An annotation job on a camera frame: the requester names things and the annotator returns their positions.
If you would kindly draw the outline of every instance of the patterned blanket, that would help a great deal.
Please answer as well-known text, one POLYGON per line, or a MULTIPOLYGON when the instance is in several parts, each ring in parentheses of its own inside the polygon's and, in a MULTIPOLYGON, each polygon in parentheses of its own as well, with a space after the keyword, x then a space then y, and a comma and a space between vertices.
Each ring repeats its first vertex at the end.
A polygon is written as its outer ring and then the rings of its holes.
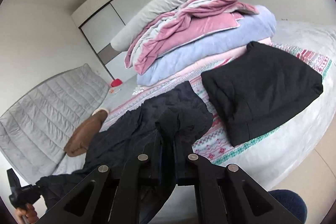
MULTIPOLYGON (((273 44, 272 46, 279 48, 283 51, 286 51, 296 56, 297 58, 301 59, 303 62, 305 62, 314 70, 316 70, 318 73, 320 73, 322 75, 322 79, 325 78, 329 70, 329 67, 332 64, 332 60, 329 57, 318 54, 316 52, 288 45, 273 44)), ((102 126, 101 131, 108 129, 127 110, 136 109, 145 100, 154 96, 158 96, 159 94, 162 94, 164 92, 167 92, 173 89, 176 85, 188 80, 194 92, 204 101, 208 110, 213 114, 214 117, 211 129, 201 139, 199 139, 197 142, 193 144, 194 152, 208 158, 209 160, 211 160, 213 164, 217 165, 220 165, 221 163, 225 162, 226 160, 229 160, 230 158, 233 158, 234 156, 244 152, 249 147, 267 138, 280 128, 278 127, 258 138, 250 140, 241 145, 235 147, 231 146, 228 137, 226 135, 225 125, 221 122, 214 106, 209 102, 209 96, 202 85, 202 79, 200 74, 203 71, 223 66, 228 62, 232 61, 233 59, 234 58, 221 60, 211 64, 204 65, 203 67, 199 68, 196 71, 180 76, 160 86, 155 86, 148 90, 142 91, 140 87, 141 92, 139 94, 132 97, 123 105, 119 106, 118 108, 110 112, 108 118, 106 119, 105 123, 102 126)))

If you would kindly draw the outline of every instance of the light pink blanket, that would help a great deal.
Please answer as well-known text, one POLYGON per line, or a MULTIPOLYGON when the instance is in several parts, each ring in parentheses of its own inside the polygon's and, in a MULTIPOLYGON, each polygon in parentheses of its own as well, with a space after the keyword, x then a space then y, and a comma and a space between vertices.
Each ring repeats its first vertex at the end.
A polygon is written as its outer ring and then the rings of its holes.
MULTIPOLYGON (((262 39, 262 40, 260 40, 258 42, 266 44, 266 45, 271 45, 272 44, 270 37, 262 39)), ((150 89, 150 88, 152 88, 154 86, 162 85, 164 83, 169 82, 172 79, 184 76, 184 75, 186 75, 186 74, 188 74, 188 73, 190 73, 192 71, 197 71, 197 70, 199 70, 199 69, 201 69, 201 68, 203 68, 205 66, 208 66, 210 64, 213 64, 215 62, 223 61, 223 60, 230 59, 230 58, 233 58, 233 57, 238 57, 238 56, 243 55, 244 53, 246 53, 246 46, 241 46, 241 47, 229 50, 227 52, 223 52, 223 53, 220 53, 220 54, 215 54, 215 55, 212 55, 212 56, 205 57, 205 58, 203 58, 201 60, 196 61, 194 64, 186 67, 185 69, 180 70, 179 72, 175 73, 174 75, 169 76, 168 78, 163 79, 163 80, 157 82, 155 85, 152 85, 152 86, 142 86, 142 88, 144 90, 147 90, 147 89, 150 89)))
POLYGON ((139 74, 158 57, 206 34, 239 27, 242 16, 235 11, 257 14, 252 5, 238 0, 188 0, 177 10, 158 16, 131 44, 125 66, 139 74))

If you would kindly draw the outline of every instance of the silver bolt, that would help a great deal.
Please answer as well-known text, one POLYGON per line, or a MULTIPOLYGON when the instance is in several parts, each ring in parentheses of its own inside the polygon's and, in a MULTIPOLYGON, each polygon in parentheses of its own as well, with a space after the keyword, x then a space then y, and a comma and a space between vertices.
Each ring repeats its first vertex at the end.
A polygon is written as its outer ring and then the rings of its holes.
POLYGON ((239 167, 235 164, 230 164, 228 168, 231 172, 237 172, 239 170, 239 167))
POLYGON ((190 159, 190 160, 197 160, 198 159, 198 155, 196 155, 196 154, 189 154, 188 155, 188 159, 190 159))
POLYGON ((98 167, 98 171, 101 173, 105 173, 109 170, 109 167, 107 165, 101 165, 98 167))
POLYGON ((138 156, 138 160, 143 161, 143 160, 147 160, 147 159, 148 159, 148 156, 147 156, 146 154, 140 154, 140 155, 138 156))

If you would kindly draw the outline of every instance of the quilted headboard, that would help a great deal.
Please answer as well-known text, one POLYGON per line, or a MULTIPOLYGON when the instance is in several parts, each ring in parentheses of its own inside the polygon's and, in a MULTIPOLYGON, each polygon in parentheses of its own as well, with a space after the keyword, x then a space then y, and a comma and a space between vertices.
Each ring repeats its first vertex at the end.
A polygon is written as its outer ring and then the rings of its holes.
POLYGON ((53 174, 73 131, 108 90, 88 64, 44 81, 0 117, 1 152, 29 183, 53 174))

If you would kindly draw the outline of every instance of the tile floor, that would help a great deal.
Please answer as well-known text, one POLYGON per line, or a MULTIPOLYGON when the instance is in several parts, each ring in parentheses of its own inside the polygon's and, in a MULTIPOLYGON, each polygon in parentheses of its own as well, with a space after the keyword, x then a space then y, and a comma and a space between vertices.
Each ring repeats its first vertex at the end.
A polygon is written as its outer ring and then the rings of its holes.
POLYGON ((298 193, 308 207, 306 224, 320 224, 336 199, 336 116, 312 153, 274 189, 298 193))

